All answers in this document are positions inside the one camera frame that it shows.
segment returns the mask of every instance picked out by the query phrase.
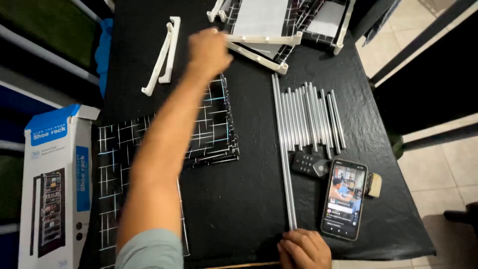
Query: phone screen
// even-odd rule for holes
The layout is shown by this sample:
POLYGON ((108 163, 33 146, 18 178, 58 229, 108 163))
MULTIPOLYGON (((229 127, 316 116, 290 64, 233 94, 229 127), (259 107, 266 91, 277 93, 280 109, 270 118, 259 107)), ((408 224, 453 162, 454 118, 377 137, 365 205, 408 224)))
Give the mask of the phone screen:
POLYGON ((357 239, 366 176, 365 165, 333 161, 321 223, 324 233, 348 240, 357 239))

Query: person's right hand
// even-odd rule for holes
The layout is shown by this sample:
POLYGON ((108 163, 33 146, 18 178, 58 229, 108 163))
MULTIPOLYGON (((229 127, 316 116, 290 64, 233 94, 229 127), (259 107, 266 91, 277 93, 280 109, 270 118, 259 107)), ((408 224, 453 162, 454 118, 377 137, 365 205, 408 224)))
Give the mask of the person's right hand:
POLYGON ((188 71, 211 80, 229 67, 226 37, 216 28, 204 29, 189 37, 188 71))
POLYGON ((277 244, 283 269, 331 269, 330 248, 317 231, 296 229, 283 233, 277 244))

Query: black table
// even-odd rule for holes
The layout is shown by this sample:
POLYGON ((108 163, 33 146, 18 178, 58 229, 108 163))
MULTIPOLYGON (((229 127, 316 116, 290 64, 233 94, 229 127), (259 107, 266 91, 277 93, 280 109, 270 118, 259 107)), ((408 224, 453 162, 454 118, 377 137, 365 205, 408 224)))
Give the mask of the black table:
MULTIPOLYGON (((155 112, 187 62, 187 37, 210 27, 208 1, 123 0, 116 6, 103 124, 155 112), (166 35, 169 16, 182 19, 172 83, 141 92, 166 35)), ((239 137, 240 160, 183 171, 181 189, 191 255, 187 267, 278 260, 275 244, 288 230, 271 71, 234 54, 225 71, 239 137)), ((282 90, 311 81, 334 89, 347 149, 340 158, 367 164, 383 177, 381 196, 365 199, 356 242, 325 237, 334 259, 392 260, 433 255, 395 160, 350 35, 338 56, 298 46, 280 78, 282 90)), ((292 174, 297 224, 318 230, 326 183, 292 174)))

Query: tile floor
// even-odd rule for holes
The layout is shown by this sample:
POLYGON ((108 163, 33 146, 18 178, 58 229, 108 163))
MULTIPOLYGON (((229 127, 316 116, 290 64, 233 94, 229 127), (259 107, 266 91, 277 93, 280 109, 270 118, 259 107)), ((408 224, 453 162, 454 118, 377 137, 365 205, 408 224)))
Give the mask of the tile floor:
MULTIPOLYGON (((356 43, 367 76, 372 77, 454 1, 402 0, 370 44, 361 46, 365 38, 356 43)), ((478 2, 394 72, 477 9, 478 2)), ((405 142, 412 141, 476 122, 478 114, 408 134, 403 139, 405 142)), ((465 204, 478 201, 478 137, 405 152, 398 164, 425 228, 437 249, 437 256, 387 262, 335 260, 333 268, 478 268, 478 241, 471 226, 448 222, 442 215, 445 210, 464 210, 465 204)))

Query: blue label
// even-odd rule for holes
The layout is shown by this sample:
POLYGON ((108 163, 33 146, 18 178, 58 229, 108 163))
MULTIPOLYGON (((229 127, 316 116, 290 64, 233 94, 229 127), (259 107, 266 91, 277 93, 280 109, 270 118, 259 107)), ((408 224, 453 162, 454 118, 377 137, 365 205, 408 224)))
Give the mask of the blue label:
POLYGON ((76 146, 76 211, 90 210, 88 148, 76 146))
POLYGON ((57 121, 52 125, 47 125, 40 128, 32 128, 32 132, 30 133, 32 146, 38 146, 55 139, 65 137, 67 133, 66 128, 66 119, 57 121))

